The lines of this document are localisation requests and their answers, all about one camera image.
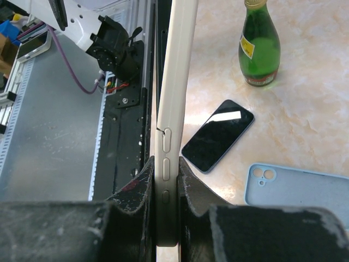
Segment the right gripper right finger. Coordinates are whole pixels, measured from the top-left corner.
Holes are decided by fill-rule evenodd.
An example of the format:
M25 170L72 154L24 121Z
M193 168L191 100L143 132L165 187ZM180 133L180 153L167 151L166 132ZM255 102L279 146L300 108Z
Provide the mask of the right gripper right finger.
M348 261L338 218L318 207L232 205L179 159L180 261Z

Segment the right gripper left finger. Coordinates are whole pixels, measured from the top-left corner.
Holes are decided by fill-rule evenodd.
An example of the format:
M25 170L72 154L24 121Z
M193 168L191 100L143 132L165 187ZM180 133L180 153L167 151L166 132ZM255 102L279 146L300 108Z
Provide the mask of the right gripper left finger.
M1 202L1 261L154 261L153 174L103 201Z

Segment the bare black phone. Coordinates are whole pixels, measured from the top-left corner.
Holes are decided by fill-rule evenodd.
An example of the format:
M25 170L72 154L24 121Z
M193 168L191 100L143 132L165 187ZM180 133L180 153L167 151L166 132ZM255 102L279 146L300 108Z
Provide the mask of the bare black phone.
M183 146L182 156L206 174L218 164L254 120L252 112L227 99Z

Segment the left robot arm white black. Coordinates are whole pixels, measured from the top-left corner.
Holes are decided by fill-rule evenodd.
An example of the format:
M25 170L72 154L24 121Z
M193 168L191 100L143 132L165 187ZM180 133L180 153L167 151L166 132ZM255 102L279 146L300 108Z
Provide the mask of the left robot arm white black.
M13 1L68 37L81 50L98 61L101 70L112 72L120 81L132 82L143 66L138 44L143 27L132 33L107 15L86 8L77 1Z

